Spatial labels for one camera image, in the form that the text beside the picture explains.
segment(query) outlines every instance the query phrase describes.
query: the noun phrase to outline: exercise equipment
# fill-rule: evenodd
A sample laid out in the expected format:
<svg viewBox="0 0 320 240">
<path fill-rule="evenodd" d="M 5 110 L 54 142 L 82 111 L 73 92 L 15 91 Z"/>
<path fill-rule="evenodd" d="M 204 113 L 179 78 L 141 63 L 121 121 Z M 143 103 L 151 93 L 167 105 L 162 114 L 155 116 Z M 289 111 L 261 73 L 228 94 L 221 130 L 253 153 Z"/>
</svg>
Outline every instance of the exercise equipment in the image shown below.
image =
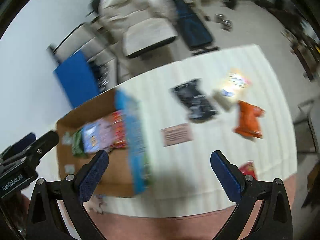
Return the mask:
<svg viewBox="0 0 320 240">
<path fill-rule="evenodd" d="M 173 0 L 177 10 L 177 28 L 190 50 L 210 45 L 214 39 L 203 22 L 183 0 Z"/>
<path fill-rule="evenodd" d="M 223 4 L 228 8 L 234 10 L 238 4 L 238 0 L 222 0 Z"/>
</svg>

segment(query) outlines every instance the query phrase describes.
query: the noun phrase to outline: blue panel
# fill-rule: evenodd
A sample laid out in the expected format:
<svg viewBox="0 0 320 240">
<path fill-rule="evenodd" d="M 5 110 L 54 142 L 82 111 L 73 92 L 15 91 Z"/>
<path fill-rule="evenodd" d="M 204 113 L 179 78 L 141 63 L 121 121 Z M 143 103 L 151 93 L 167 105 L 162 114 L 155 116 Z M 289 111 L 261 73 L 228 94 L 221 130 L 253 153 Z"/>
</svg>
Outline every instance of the blue panel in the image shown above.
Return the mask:
<svg viewBox="0 0 320 240">
<path fill-rule="evenodd" d="M 116 110 L 122 110 L 124 114 L 124 125 L 126 140 L 128 142 L 129 164 L 134 180 L 135 194 L 142 193 L 146 189 L 144 182 L 144 154 L 145 146 L 141 131 L 138 102 L 117 90 L 115 95 Z"/>
<path fill-rule="evenodd" d="M 54 72 L 73 108 L 100 94 L 97 82 L 81 51 L 66 59 Z"/>
<path fill-rule="evenodd" d="M 36 135 L 34 133 L 29 133 L 24 138 L 22 138 L 20 141 L 15 143 L 12 146 L 12 150 L 13 150 L 14 154 L 18 154 L 35 141 L 36 141 Z"/>
<path fill-rule="evenodd" d="M 241 187 L 239 182 L 216 152 L 211 154 L 210 162 L 229 200 L 238 204 L 241 200 Z"/>
</svg>

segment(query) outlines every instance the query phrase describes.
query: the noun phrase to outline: metal frame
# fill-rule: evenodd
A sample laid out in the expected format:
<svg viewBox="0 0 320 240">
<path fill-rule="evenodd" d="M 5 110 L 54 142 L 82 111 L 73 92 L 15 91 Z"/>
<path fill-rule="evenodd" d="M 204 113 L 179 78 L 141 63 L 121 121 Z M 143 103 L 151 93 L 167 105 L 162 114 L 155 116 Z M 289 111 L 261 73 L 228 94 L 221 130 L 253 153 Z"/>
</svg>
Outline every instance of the metal frame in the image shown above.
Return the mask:
<svg viewBox="0 0 320 240">
<path fill-rule="evenodd" d="M 237 166 L 231 164 L 220 151 L 214 151 L 210 161 L 229 200 L 237 204 L 213 240 L 238 239 L 257 200 L 262 200 L 259 213 L 249 235 L 243 240 L 292 240 L 291 210 L 281 179 L 276 178 L 273 182 L 265 182 L 255 180 L 251 175 L 243 175 Z M 233 198 L 236 186 L 234 182 L 228 180 L 228 177 L 237 182 L 241 195 L 238 201 Z"/>
<path fill-rule="evenodd" d="M 300 110 L 301 113 L 303 113 L 305 115 L 304 118 L 300 119 L 300 120 L 297 120 L 293 123 L 293 126 L 295 127 L 296 125 L 299 125 L 301 123 L 304 123 L 304 122 L 307 122 L 308 124 L 308 127 L 309 127 L 309 130 L 310 130 L 310 134 L 311 134 L 311 137 L 312 137 L 312 141 L 313 141 L 313 145 L 314 145 L 314 148 L 315 148 L 315 151 L 303 151 L 303 152 L 299 152 L 300 154 L 319 154 L 320 151 L 319 151 L 319 147 L 318 147 L 318 143 L 316 141 L 316 136 L 315 136 L 315 133 L 314 133 L 314 129 L 313 129 L 313 126 L 312 126 L 312 122 L 309 118 L 309 114 L 310 114 L 310 110 L 308 110 L 308 112 L 306 113 L 302 108 L 304 106 L 308 106 L 308 105 L 311 105 L 315 102 L 316 98 L 312 98 L 312 99 L 309 99 L 309 100 L 306 100 L 302 103 L 300 103 L 298 105 L 298 108 Z"/>
<path fill-rule="evenodd" d="M 82 198 L 80 189 L 91 170 L 94 170 L 95 173 L 96 169 L 101 169 L 99 159 L 102 156 L 106 156 L 109 160 L 108 154 L 100 150 L 88 164 L 82 166 L 76 175 L 69 174 L 63 180 L 54 182 L 47 182 L 43 178 L 37 180 L 28 210 L 26 239 L 74 240 L 70 236 L 58 207 L 57 200 L 62 200 L 81 239 L 106 240 L 83 207 L 83 200 L 88 201 L 88 199 L 86 199 L 87 195 L 84 197 L 85 199 Z M 103 164 L 101 176 L 108 163 L 109 161 Z M 101 176 L 95 182 L 90 181 L 94 184 L 93 190 Z"/>
<path fill-rule="evenodd" d="M 74 30 L 72 30 L 64 39 L 63 41 L 60 42 L 60 44 L 56 47 L 54 47 L 52 44 L 49 45 L 48 47 L 48 51 L 52 54 L 53 58 L 57 61 L 57 63 L 60 65 L 61 61 L 55 56 L 57 49 L 59 49 L 59 47 L 81 26 L 83 26 L 84 28 L 86 28 L 86 30 L 90 33 L 92 33 L 94 35 L 95 38 L 97 38 L 102 45 L 105 47 L 104 49 L 108 50 L 108 52 L 113 56 L 113 58 L 111 60 L 109 60 L 107 63 L 105 63 L 102 66 L 105 66 L 106 68 L 108 68 L 108 74 L 107 77 L 105 78 L 105 80 L 107 80 L 107 84 L 109 83 L 110 79 L 109 79 L 109 66 L 108 64 L 115 60 L 115 72 L 116 72 L 116 85 L 120 84 L 120 77 L 119 77 L 119 67 L 120 67 L 120 63 L 119 63 L 119 59 L 116 56 L 116 54 L 114 54 L 114 52 L 110 49 L 110 44 L 108 43 L 107 39 L 105 37 L 103 37 L 102 34 L 100 34 L 97 30 L 95 30 L 94 28 L 91 27 L 91 25 L 87 22 L 81 23 L 80 25 L 78 25 Z"/>
</svg>

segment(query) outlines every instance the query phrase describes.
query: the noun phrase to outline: blue gripper pad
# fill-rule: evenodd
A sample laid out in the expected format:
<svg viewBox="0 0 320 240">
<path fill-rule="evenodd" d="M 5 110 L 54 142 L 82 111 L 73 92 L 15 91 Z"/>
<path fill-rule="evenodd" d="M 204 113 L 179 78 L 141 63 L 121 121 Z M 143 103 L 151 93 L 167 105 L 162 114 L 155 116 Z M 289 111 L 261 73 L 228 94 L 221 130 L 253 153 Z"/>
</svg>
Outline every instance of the blue gripper pad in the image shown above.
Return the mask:
<svg viewBox="0 0 320 240">
<path fill-rule="evenodd" d="M 218 180 L 220 181 L 229 200 L 238 204 L 241 201 L 240 183 L 232 174 L 231 170 L 228 168 L 225 161 L 223 161 L 222 158 L 219 156 L 219 153 L 220 151 L 214 151 L 211 154 L 211 168 L 218 177 Z"/>
<path fill-rule="evenodd" d="M 23 137 L 20 141 L 16 142 L 12 146 L 12 150 L 15 152 L 15 154 L 18 154 L 35 141 L 36 141 L 36 135 L 34 133 L 29 133 L 28 135 Z"/>
<path fill-rule="evenodd" d="M 89 201 L 94 190 L 96 189 L 102 175 L 106 171 L 109 164 L 109 155 L 106 151 L 100 150 L 96 153 L 95 157 L 86 165 L 82 166 L 81 170 L 77 173 L 83 177 L 75 186 L 78 191 L 78 199 L 82 204 Z"/>
</svg>

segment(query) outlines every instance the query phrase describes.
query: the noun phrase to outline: red chip bag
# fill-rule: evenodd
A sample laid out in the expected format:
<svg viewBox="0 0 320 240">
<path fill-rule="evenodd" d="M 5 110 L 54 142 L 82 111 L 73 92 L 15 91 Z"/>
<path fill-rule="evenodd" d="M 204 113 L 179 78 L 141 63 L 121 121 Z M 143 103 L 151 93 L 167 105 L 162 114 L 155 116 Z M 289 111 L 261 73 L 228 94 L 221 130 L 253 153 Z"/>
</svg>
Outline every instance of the red chip bag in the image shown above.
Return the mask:
<svg viewBox="0 0 320 240">
<path fill-rule="evenodd" d="M 122 119 L 122 113 L 121 111 L 115 111 L 112 113 L 113 117 L 113 131 L 115 134 L 114 142 L 111 145 L 111 148 L 126 148 L 127 142 L 125 140 L 125 128 L 124 128 L 124 122 Z"/>
<path fill-rule="evenodd" d="M 246 164 L 242 165 L 239 170 L 242 172 L 243 175 L 251 175 L 254 179 L 257 179 L 253 161 L 248 161 Z"/>
</svg>

